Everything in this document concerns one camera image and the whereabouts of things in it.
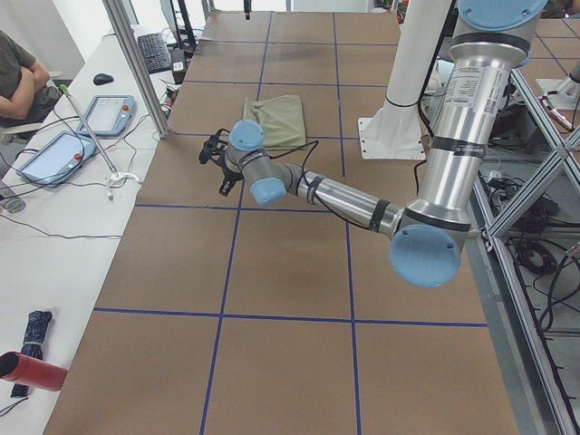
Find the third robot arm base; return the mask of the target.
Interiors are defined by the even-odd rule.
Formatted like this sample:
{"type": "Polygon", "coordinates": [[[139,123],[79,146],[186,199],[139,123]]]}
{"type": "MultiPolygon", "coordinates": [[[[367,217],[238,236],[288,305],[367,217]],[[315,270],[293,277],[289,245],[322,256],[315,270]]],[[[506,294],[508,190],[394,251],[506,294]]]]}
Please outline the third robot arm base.
{"type": "Polygon", "coordinates": [[[579,63],[565,79],[536,79],[536,83],[550,108],[571,111],[579,102],[579,63]]]}

